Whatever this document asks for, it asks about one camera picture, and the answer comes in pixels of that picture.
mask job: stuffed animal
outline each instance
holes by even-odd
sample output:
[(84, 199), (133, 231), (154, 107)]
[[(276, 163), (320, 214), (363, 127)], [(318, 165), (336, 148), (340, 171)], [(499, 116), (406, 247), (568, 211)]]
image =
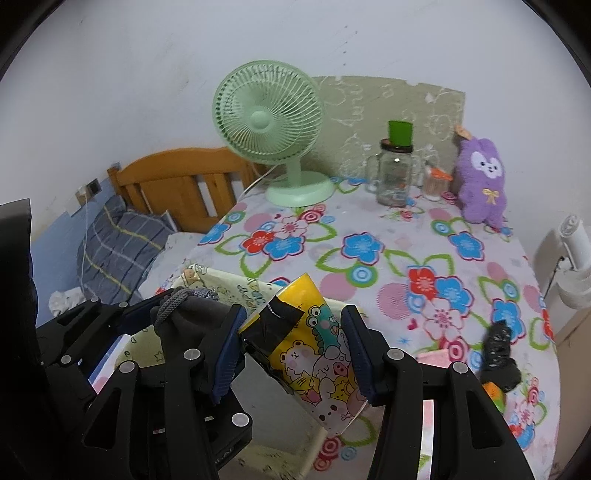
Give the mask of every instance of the stuffed animal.
[(487, 138), (475, 138), (462, 127), (456, 133), (463, 138), (456, 172), (462, 186), (458, 198), (462, 216), (469, 223), (486, 223), (493, 228), (503, 227), (505, 197), (505, 169), (495, 144)]

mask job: orange lid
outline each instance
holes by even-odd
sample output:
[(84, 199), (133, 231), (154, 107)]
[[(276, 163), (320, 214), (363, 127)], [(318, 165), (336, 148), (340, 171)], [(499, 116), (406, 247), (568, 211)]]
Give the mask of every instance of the orange lid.
[(439, 170), (439, 168), (431, 167), (431, 176), (436, 180), (447, 180), (452, 181), (453, 177), (448, 175), (443, 170)]

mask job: floral tablecloth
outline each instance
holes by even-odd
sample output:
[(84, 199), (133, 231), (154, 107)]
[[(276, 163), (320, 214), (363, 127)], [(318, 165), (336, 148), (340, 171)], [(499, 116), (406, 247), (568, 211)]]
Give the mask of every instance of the floral tablecloth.
[[(362, 179), (339, 179), (334, 195), (281, 208), (255, 189), (190, 254), (190, 260), (249, 278), (287, 284), (308, 273), (326, 297), (357, 305), (391, 347), (417, 356), (447, 349), (474, 372), (491, 322), (512, 329), (523, 382), (504, 417), (537, 479), (550, 473), (560, 406), (558, 361), (534, 273), (511, 228), (470, 225), (451, 193), (430, 202), (411, 191), (407, 207), (377, 204)], [(310, 478), (364, 478), (381, 411), (366, 410), (326, 440)], [(428, 478), (423, 449), (419, 479)]]

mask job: yellow bow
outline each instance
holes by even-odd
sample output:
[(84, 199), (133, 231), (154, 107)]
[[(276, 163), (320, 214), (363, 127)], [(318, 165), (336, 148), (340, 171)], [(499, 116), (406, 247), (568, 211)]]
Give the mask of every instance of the yellow bow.
[(493, 205), (496, 205), (495, 198), (499, 197), (499, 192), (497, 190), (482, 189), (482, 193), (488, 196), (488, 200), (486, 201), (487, 203), (492, 203)]

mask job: wooden bed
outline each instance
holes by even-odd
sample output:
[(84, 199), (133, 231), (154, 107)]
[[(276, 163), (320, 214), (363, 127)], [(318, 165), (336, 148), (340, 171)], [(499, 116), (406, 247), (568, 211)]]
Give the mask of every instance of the wooden bed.
[[(142, 213), (168, 210), (182, 231), (200, 233), (207, 233), (235, 205), (230, 173), (239, 174), (244, 188), (255, 180), (248, 162), (227, 148), (166, 150), (107, 173), (129, 206)], [(205, 180), (215, 216), (207, 212), (197, 176)]]

